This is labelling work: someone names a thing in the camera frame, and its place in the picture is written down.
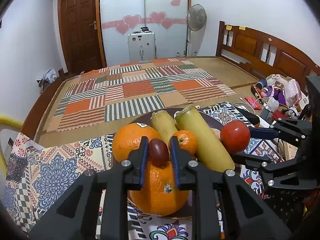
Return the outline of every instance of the red packet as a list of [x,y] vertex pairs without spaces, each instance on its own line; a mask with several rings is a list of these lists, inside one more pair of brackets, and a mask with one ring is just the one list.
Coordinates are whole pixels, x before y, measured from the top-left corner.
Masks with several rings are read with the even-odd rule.
[[244,99],[248,101],[248,103],[253,107],[254,110],[261,110],[261,107],[257,102],[255,102],[254,98],[245,97]]

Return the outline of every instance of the orange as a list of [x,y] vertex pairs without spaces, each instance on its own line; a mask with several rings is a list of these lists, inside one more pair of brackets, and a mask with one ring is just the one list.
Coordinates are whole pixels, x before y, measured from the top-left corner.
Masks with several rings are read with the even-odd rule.
[[132,150],[139,148],[142,136],[147,136],[149,141],[153,138],[161,139],[155,129],[144,123],[128,124],[116,133],[112,141],[112,154],[117,162],[126,160]]
[[198,141],[192,132],[180,130],[175,132],[172,136],[177,136],[181,149],[187,150],[191,155],[195,155],[198,147]]
[[133,203],[142,212],[167,216],[178,211],[188,198],[188,191],[175,187],[172,164],[164,168],[153,166],[148,161],[142,190],[130,191]]

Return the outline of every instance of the yellow pipe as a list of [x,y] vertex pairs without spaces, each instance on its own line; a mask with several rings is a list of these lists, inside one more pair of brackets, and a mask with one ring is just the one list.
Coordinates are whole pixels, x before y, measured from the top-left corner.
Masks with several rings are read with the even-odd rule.
[[5,115],[0,115],[0,125],[1,124],[7,124],[13,127],[16,127],[18,129],[22,128],[23,123],[17,120],[14,120],[10,117],[7,117]]
[[[21,130],[23,123],[17,120],[14,120],[10,117],[7,117],[5,115],[0,115],[0,125],[6,124],[9,126],[12,126],[14,128],[17,128],[17,130]],[[1,146],[0,146],[0,169],[6,173],[7,172],[7,164],[5,163],[3,153],[1,151]]]

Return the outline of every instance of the wooden bed frame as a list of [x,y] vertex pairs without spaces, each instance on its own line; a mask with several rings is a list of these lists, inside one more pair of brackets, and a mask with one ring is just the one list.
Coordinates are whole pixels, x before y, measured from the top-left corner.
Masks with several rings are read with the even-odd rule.
[[[232,44],[228,46],[229,38],[232,36]],[[263,43],[269,44],[266,60],[261,60]],[[273,65],[269,65],[270,47],[276,48],[276,56]],[[221,55],[221,50],[227,50],[240,57],[245,58],[251,63],[237,63],[230,58]],[[247,27],[225,25],[223,21],[219,24],[218,44],[216,56],[222,57],[229,62],[238,65],[240,68],[261,79],[271,74],[281,74],[290,76],[299,82],[301,91],[305,91],[306,78],[313,70],[320,75],[319,66],[304,52],[292,46],[291,44],[269,35]]]

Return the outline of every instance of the heart decoration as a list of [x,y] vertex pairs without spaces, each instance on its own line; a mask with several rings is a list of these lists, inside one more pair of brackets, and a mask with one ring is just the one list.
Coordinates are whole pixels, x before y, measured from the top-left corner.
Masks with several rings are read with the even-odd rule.
[[159,23],[161,23],[161,21],[163,21],[164,19],[167,18],[167,14],[165,12],[159,12],[159,13],[151,12],[150,13],[150,18],[152,19],[152,21],[154,23],[159,24]]
[[141,16],[139,14],[135,14],[133,16],[126,15],[122,18],[124,23],[129,24],[131,29],[134,29],[141,21]]
[[127,23],[118,23],[116,26],[116,31],[124,35],[130,28],[130,25]]
[[180,2],[181,2],[181,0],[172,0],[171,5],[172,6],[180,6]]
[[165,28],[165,29],[169,29],[173,24],[173,21],[171,19],[165,19],[161,22],[161,25]]

